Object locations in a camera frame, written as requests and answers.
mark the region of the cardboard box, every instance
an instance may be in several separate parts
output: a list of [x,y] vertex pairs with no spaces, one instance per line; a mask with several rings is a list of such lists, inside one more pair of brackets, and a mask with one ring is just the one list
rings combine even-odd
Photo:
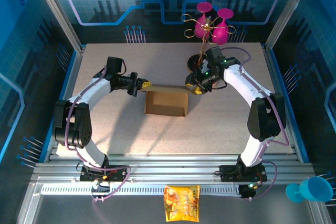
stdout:
[[145,114],[186,116],[188,94],[184,86],[151,85],[141,89],[146,92]]

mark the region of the robotic arm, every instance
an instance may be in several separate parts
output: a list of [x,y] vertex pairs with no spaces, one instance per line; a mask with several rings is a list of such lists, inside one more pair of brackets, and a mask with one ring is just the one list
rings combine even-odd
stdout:
[[[95,167],[113,168],[113,166],[109,165],[107,156],[97,148],[91,139],[90,111],[103,97],[114,90],[127,90],[129,95],[136,97],[138,90],[143,85],[150,85],[147,80],[138,78],[136,72],[132,72],[129,77],[119,74],[122,64],[124,64],[124,72],[126,72],[126,65],[123,59],[108,57],[106,68],[93,76],[92,81],[86,88],[69,100],[59,100],[55,104],[52,134],[58,143],[77,151],[77,154],[85,160],[81,181],[92,181],[94,176],[88,176],[88,174],[107,175],[107,172],[97,170]],[[114,178],[113,181],[122,181],[125,177],[126,169],[121,170],[119,173],[119,178],[118,176],[109,178]]]
[[[213,88],[212,85],[222,80],[224,86]],[[246,100],[250,107],[247,127],[250,132],[245,150],[239,155],[235,167],[221,166],[221,180],[226,181],[254,181],[255,174],[265,174],[263,181],[267,180],[265,168],[261,165],[263,153],[269,141],[280,133],[275,112],[265,95],[274,103],[281,118],[283,126],[285,120],[285,102],[282,94],[271,93],[256,80],[254,80],[241,66],[236,58],[226,58],[219,47],[206,51],[203,64],[186,78],[187,86],[194,86],[194,93],[204,94],[213,89],[225,88],[232,85]]]

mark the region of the white work table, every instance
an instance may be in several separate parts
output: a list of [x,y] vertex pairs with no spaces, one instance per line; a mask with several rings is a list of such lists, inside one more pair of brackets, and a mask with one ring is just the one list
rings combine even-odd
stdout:
[[[274,91],[259,43],[227,43],[248,50],[252,60],[244,67],[265,88]],[[183,86],[186,62],[201,44],[88,44],[73,94],[77,94],[100,71],[108,56],[125,60],[127,74],[137,72],[153,84]],[[223,51],[242,61],[238,50]],[[239,154],[247,143],[249,106],[230,85],[205,95],[189,95],[188,115],[145,115],[145,93],[131,97],[125,90],[111,92],[91,111],[92,139],[107,154]],[[268,153],[291,153],[291,147],[271,145]],[[69,154],[59,146],[58,154]]]

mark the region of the purple cable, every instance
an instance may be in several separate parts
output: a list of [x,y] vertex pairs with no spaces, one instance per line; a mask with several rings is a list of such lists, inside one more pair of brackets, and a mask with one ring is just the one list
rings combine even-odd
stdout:
[[[248,55],[248,59],[244,60],[240,64],[240,66],[239,66],[239,72],[253,87],[255,87],[263,96],[266,97],[266,99],[268,100],[268,102],[270,103],[270,105],[271,105],[271,107],[272,107],[272,109],[274,111],[274,114],[275,114],[275,117],[277,118],[280,130],[281,130],[281,132],[283,134],[283,137],[285,138],[285,141],[286,141],[285,143],[283,143],[283,142],[276,141],[276,140],[269,140],[269,141],[267,141],[267,143],[275,143],[275,144],[280,144],[282,146],[288,146],[289,145],[289,140],[288,140],[287,135],[285,133],[285,129],[284,129],[283,124],[281,122],[279,113],[278,113],[278,111],[277,111],[277,109],[276,109],[276,107],[275,107],[272,99],[263,90],[261,90],[261,88],[258,85],[256,85],[255,82],[252,81],[246,74],[242,73],[243,66],[252,59],[251,54],[247,50],[245,50],[244,48],[240,48],[240,47],[225,47],[225,48],[222,48],[221,51],[227,50],[227,49],[238,49],[238,50],[241,50],[241,51],[245,52]],[[266,150],[266,148],[263,147],[262,150],[261,150],[261,152],[260,152],[260,154],[259,154],[259,158],[261,158],[263,156],[265,150]]]
[[249,201],[252,201],[252,199],[256,200],[257,198],[260,198],[261,196],[263,196],[266,193],[268,193],[270,191],[271,187],[274,185],[275,180],[277,179],[278,169],[277,169],[277,166],[275,165],[275,163],[273,163],[271,161],[263,161],[263,163],[272,164],[274,166],[274,178],[273,178],[271,184],[269,185],[269,187],[262,194],[258,195],[257,197],[254,197],[254,198],[249,198]]
[[[74,149],[70,149],[69,145],[68,145],[68,136],[69,136],[69,128],[70,128],[70,118],[72,116],[72,112],[73,109],[75,108],[76,103],[80,100],[80,98],[90,89],[92,88],[94,85],[96,85],[106,74],[106,66],[104,66],[104,71],[102,72],[102,75],[99,77],[98,80],[96,80],[95,82],[91,83],[90,85],[88,85],[85,89],[83,89],[80,94],[76,97],[76,99],[74,100],[74,102],[72,103],[69,113],[68,113],[68,117],[67,117],[67,124],[66,124],[66,128],[65,128],[65,146],[68,150],[70,151],[76,151],[77,156],[80,158],[80,160],[82,160],[85,163],[89,163],[85,158],[83,158],[78,151],[74,148]],[[94,165],[92,165],[95,169],[98,170],[103,170],[103,171],[113,171],[113,170],[121,170],[121,169],[128,169],[129,172],[127,173],[125,179],[121,182],[121,184],[109,195],[101,197],[101,198],[97,198],[97,200],[101,200],[104,201],[105,199],[110,198],[111,196],[113,196],[127,181],[127,179],[130,177],[130,173],[131,173],[131,167],[130,166],[121,166],[121,167],[116,167],[116,168],[102,168],[102,167],[96,167]]]
[[[221,51],[223,51],[223,50],[227,50],[227,49],[238,49],[238,50],[241,50],[241,51],[245,52],[245,53],[248,55],[248,59],[244,60],[244,61],[240,64],[240,66],[239,66],[239,72],[240,72],[240,74],[241,74],[241,75],[242,75],[242,76],[243,76],[249,83],[251,83],[251,85],[253,85],[253,87],[255,87],[255,88],[256,88],[256,89],[257,89],[263,96],[266,97],[266,99],[268,100],[268,102],[270,103],[270,105],[271,105],[271,107],[272,107],[272,109],[273,109],[273,111],[274,111],[274,114],[275,114],[275,116],[276,116],[276,118],[277,118],[279,127],[280,127],[281,132],[282,132],[282,134],[283,134],[283,136],[284,136],[284,138],[285,138],[285,141],[286,141],[285,143],[283,143],[283,142],[276,141],[276,140],[269,140],[269,141],[267,141],[266,144],[268,144],[268,143],[275,143],[275,144],[280,144],[280,145],[282,145],[282,146],[288,146],[288,145],[289,145],[289,140],[288,140],[287,135],[286,135],[286,133],[285,133],[285,128],[283,127],[283,124],[282,124],[282,122],[281,122],[279,113],[278,113],[278,111],[277,111],[277,109],[276,109],[276,107],[275,107],[275,105],[274,105],[272,99],[271,99],[271,98],[270,98],[270,97],[269,97],[263,90],[261,90],[261,88],[260,88],[258,85],[256,85],[255,82],[252,81],[246,74],[242,73],[244,64],[246,64],[247,62],[249,62],[249,61],[251,60],[251,58],[252,58],[251,54],[250,54],[247,50],[245,50],[245,49],[243,49],[243,48],[240,48],[240,47],[226,47],[226,48],[222,48]],[[261,151],[260,151],[260,154],[259,154],[259,156],[258,156],[259,159],[262,158],[262,156],[263,156],[263,154],[264,154],[265,151],[266,151],[266,145],[264,145],[264,146],[262,147],[262,149],[261,149]],[[269,185],[269,187],[268,187],[262,194],[258,195],[257,197],[254,197],[254,198],[253,198],[254,200],[257,199],[257,198],[259,198],[259,197],[261,197],[262,195],[265,195],[266,193],[268,193],[268,192],[270,191],[270,189],[271,189],[271,187],[274,185],[275,180],[277,179],[277,175],[278,175],[278,170],[277,170],[277,166],[276,166],[275,163],[273,163],[273,162],[271,162],[271,161],[263,161],[263,162],[264,162],[264,163],[269,163],[269,164],[274,165],[274,168],[275,168],[275,175],[274,175],[274,178],[273,178],[271,184]]]
[[93,83],[91,83],[90,85],[88,85],[85,89],[83,89],[82,92],[79,93],[79,95],[76,97],[76,99],[73,101],[71,107],[70,107],[70,110],[69,110],[69,113],[68,113],[68,117],[67,117],[67,124],[65,126],[65,148],[69,151],[75,151],[76,149],[72,149],[69,147],[69,144],[68,144],[68,137],[69,137],[69,128],[70,128],[70,119],[71,119],[71,116],[72,116],[72,112],[73,112],[73,109],[75,108],[77,102],[81,99],[81,97],[94,85],[96,85],[106,74],[106,66],[104,66],[104,71],[102,73],[102,75],[99,77],[99,79]]

